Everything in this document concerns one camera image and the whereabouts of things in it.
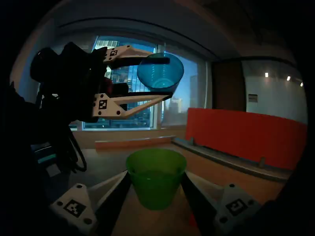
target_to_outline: blue plastic cup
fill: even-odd
[[[152,64],[154,58],[168,58],[169,63]],[[137,75],[141,83],[151,92],[175,92],[184,75],[184,66],[174,55],[156,53],[141,61]]]

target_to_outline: cable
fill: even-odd
[[[81,151],[81,148],[80,148],[78,142],[76,141],[75,137],[73,136],[73,133],[72,133],[70,127],[68,127],[68,131],[69,131],[69,132],[68,132],[68,137],[69,137],[69,139],[70,139],[70,142],[72,143],[72,148],[74,149],[74,153],[75,153],[75,155],[76,155],[76,151],[75,151],[75,150],[77,150],[77,152],[79,153],[79,156],[80,156],[80,158],[81,158],[81,160],[82,160],[82,163],[83,163],[83,167],[81,167],[81,166],[79,166],[79,165],[77,164],[77,162],[74,162],[74,165],[73,165],[73,166],[74,166],[74,169],[75,169],[75,170],[79,170],[79,171],[86,171],[86,169],[87,169],[87,164],[86,164],[84,155],[83,155],[83,153],[82,153],[82,151]]]

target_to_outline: table surface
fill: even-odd
[[[188,171],[220,186],[237,184],[260,204],[275,199],[284,185],[220,165],[174,144],[146,148],[168,148],[180,152],[186,157]],[[139,149],[143,147],[84,149],[88,169],[86,172],[71,173],[67,187],[82,183],[89,188],[123,172],[127,157]],[[112,235],[200,235],[198,228],[189,225],[190,216],[191,210],[181,187],[170,207],[163,211],[150,211],[140,204],[131,185]]]
[[[191,214],[191,209],[181,187],[177,190],[172,204],[167,209],[152,211],[141,205],[131,185],[112,236],[199,236],[199,229],[189,224]]]

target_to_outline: green plastic cup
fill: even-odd
[[[185,157],[169,149],[143,149],[126,161],[140,203],[150,210],[164,210],[171,203],[186,168]]]

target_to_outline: red partition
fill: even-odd
[[[237,157],[293,170],[306,144],[307,125],[276,116],[189,108],[186,139]]]

